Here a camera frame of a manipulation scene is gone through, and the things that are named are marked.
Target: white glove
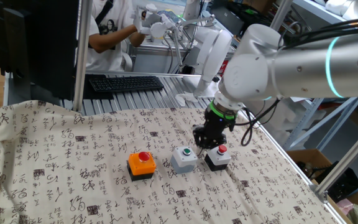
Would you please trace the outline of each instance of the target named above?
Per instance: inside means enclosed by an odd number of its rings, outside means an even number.
[[[150,28],[142,26],[142,16],[139,14],[139,8],[132,12],[131,18],[134,19],[134,25],[137,29],[137,32],[140,34],[150,34]]]

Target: keyboard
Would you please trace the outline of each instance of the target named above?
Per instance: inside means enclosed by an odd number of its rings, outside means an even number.
[[[155,76],[91,78],[91,86],[96,92],[121,93],[137,90],[161,90],[164,85]]]

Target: emergency stop button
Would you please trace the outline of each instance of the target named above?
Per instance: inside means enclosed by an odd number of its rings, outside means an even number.
[[[150,159],[149,153],[147,153],[147,152],[140,152],[140,153],[139,153],[139,160],[140,160],[141,162],[146,162],[146,161],[148,161],[149,159]]]
[[[227,147],[224,145],[220,145],[218,149],[218,154],[223,155],[227,151]]]

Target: patterned tablecloth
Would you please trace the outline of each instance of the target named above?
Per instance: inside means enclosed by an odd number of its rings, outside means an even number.
[[[336,223],[268,137],[226,132],[232,160],[176,174],[172,151],[190,146],[203,110],[127,110],[81,116],[38,101],[0,108],[3,223]],[[152,179],[131,182],[129,154],[150,151]]]

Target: robotic arm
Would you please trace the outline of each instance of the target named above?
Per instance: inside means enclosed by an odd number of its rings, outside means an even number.
[[[233,130],[245,100],[358,96],[358,34],[277,50],[279,41],[269,27],[248,28],[205,111],[205,124],[193,127],[199,147],[226,143],[223,131]]]

